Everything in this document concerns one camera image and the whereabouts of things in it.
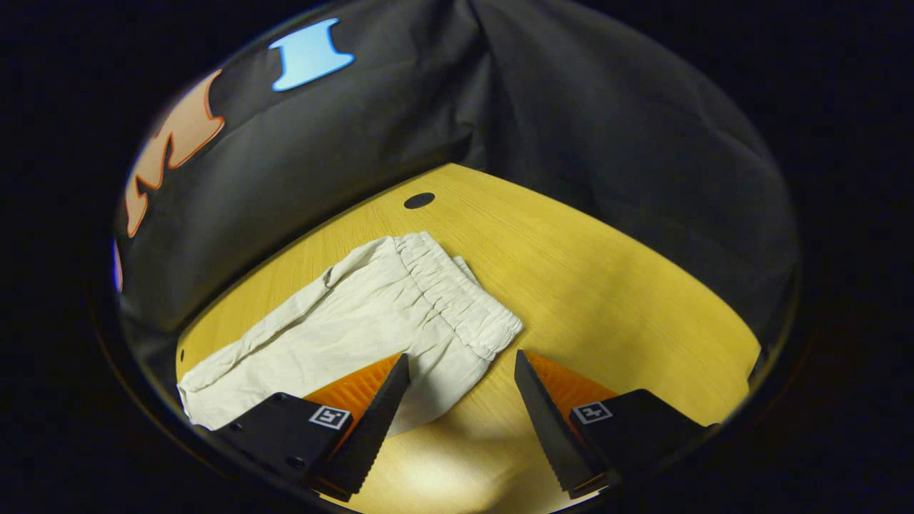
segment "white pants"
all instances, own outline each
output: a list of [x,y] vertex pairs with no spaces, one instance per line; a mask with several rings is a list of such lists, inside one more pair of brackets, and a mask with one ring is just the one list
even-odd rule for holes
[[303,397],[391,355],[410,385],[388,436],[448,411],[521,321],[427,232],[356,248],[177,385],[192,423],[211,430],[274,392]]

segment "wooden table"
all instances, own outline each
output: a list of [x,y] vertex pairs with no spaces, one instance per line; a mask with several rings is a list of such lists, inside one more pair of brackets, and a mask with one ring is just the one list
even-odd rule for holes
[[[403,207],[423,192],[434,201]],[[515,386],[518,348],[619,393],[649,389],[705,425],[748,393],[759,343],[698,280],[575,209],[457,165],[362,202],[251,272],[182,336],[178,377],[356,246],[422,230],[461,255],[525,329],[447,414],[385,441],[350,509],[551,512],[575,503],[559,488]]]

